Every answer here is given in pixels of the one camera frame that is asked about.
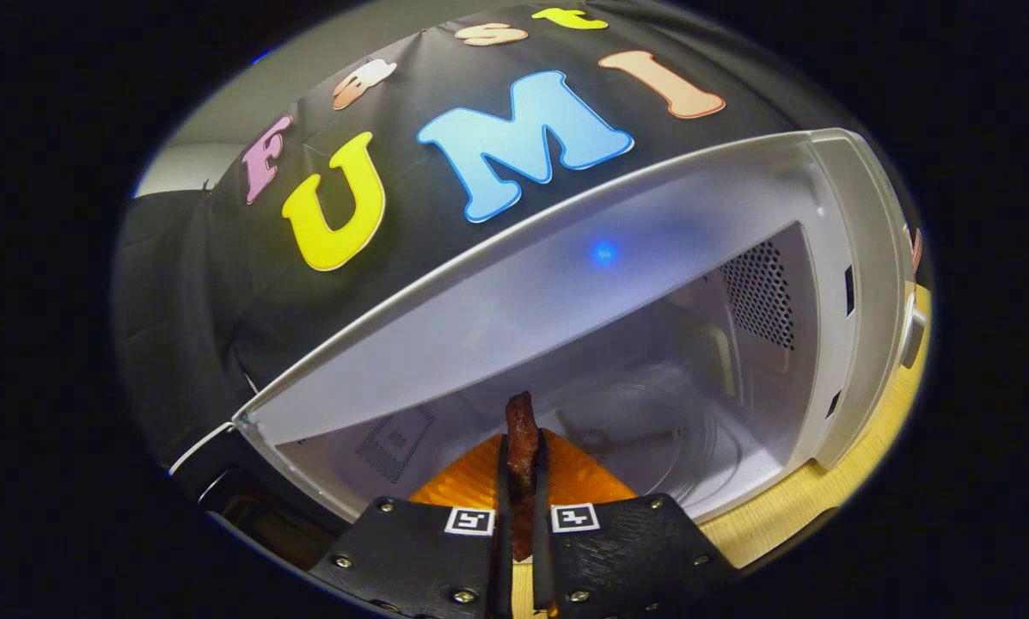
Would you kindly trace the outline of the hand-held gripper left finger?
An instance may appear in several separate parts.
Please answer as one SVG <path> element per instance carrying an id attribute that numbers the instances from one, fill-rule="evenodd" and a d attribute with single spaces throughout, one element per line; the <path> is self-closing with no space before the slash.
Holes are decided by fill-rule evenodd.
<path id="1" fill-rule="evenodd" d="M 309 570 L 330 594 L 383 618 L 511 618 L 507 437 L 471 459 L 487 506 L 380 496 Z"/>

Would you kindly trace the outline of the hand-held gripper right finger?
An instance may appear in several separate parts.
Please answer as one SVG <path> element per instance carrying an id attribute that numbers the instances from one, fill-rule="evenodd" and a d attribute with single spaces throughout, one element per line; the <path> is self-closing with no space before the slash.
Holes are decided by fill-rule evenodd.
<path id="1" fill-rule="evenodd" d="M 542 431 L 534 609 L 549 618 L 695 618 L 738 568 L 667 493 L 639 496 Z"/>

